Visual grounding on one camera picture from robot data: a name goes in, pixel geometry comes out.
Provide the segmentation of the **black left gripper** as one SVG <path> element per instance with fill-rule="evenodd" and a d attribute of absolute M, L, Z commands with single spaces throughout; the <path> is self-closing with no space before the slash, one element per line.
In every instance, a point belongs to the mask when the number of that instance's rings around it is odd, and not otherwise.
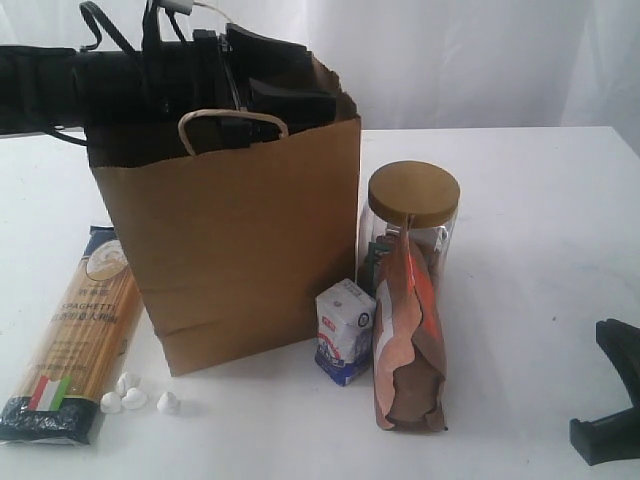
<path fill-rule="evenodd" d="M 235 23 L 227 24 L 227 63 L 224 36 L 196 29 L 193 41 L 201 81 L 201 109 L 239 110 L 237 88 L 249 81 L 250 111 L 283 121 L 290 133 L 331 124 L 336 97 L 315 87 L 312 53 L 306 46 L 269 38 Z M 230 116 L 211 118 L 219 146 L 250 146 L 250 121 Z"/>

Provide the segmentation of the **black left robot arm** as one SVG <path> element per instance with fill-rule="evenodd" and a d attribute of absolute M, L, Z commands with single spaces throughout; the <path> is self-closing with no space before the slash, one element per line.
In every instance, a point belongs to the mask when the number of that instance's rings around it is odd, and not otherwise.
<path fill-rule="evenodd" d="M 162 40 L 157 13 L 143 21 L 135 49 L 95 4 L 81 11 L 97 44 L 73 48 L 1 48 L 1 132 L 44 133 L 69 141 L 81 127 L 178 121 L 200 109 L 249 111 L 279 118 L 291 133 L 328 124 L 334 95 L 321 90 L 311 52 L 229 23 L 223 33 L 197 29 Z"/>

